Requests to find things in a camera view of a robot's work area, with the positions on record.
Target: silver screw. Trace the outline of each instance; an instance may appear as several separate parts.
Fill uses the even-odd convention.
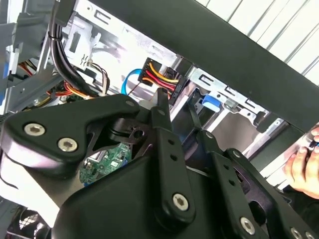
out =
[[[207,137],[209,137],[209,138],[214,138],[214,136],[210,133],[210,132],[206,132],[206,135],[207,135]]]
[[[181,211],[186,211],[188,209],[188,200],[180,193],[173,195],[173,203]]]
[[[159,113],[160,113],[162,116],[164,116],[164,115],[165,115],[165,112],[164,112],[164,111],[162,111],[162,110],[159,110]]]
[[[233,154],[237,157],[237,158],[240,158],[240,154],[237,152],[237,151],[233,151]]]
[[[306,237],[307,239],[315,239],[309,232],[306,232]]]
[[[290,228],[291,234],[296,238],[296,239],[303,239],[299,231],[296,230],[296,228]]]
[[[45,128],[38,123],[29,123],[24,127],[24,132],[31,136],[40,136],[45,133]]]
[[[134,103],[132,101],[125,101],[126,104],[128,104],[129,106],[134,106]]]
[[[58,147],[64,152],[74,152],[78,148],[78,143],[72,138],[62,138],[58,141]]]
[[[248,218],[242,217],[240,219],[240,224],[249,235],[255,234],[255,227]]]

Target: black cable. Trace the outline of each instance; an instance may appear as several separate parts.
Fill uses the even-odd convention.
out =
[[[55,23],[55,15],[58,10],[59,2],[55,1],[50,24],[49,24],[49,38],[51,46],[51,55],[54,66],[62,78],[75,89],[83,92],[91,97],[98,95],[90,89],[85,80],[77,73],[70,62],[67,60],[63,45],[62,45],[62,27]]]
[[[137,88],[137,86],[139,86],[141,82],[139,82],[136,86],[134,86],[134,88],[128,93],[128,96]]]
[[[105,76],[106,76],[106,92],[107,92],[107,91],[109,90],[110,84],[111,84],[111,80],[110,80],[110,78],[109,78],[108,73],[106,72],[105,69],[103,69],[100,65],[98,65],[98,64],[96,64],[96,63],[91,63],[91,65],[92,65],[93,67],[95,67],[95,69],[97,69],[97,70],[99,70],[99,71],[101,72],[102,77],[103,77],[103,73],[105,74]]]

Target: green circuit board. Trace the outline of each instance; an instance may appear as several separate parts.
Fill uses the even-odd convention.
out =
[[[132,158],[129,145],[120,143],[118,147],[88,158],[80,169],[80,181],[84,185],[94,183],[104,176],[126,165]]]

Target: white wire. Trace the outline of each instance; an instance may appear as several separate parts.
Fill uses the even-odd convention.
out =
[[[88,65],[98,70],[102,74],[102,95],[101,96],[106,96],[107,76],[105,75],[102,69],[99,69],[99,67],[97,67],[96,65],[92,63],[93,63],[92,61],[89,61]]]

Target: fan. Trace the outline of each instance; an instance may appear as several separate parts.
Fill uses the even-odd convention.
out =
[[[50,228],[38,212],[27,208],[18,209],[7,232],[24,239],[49,239]]]

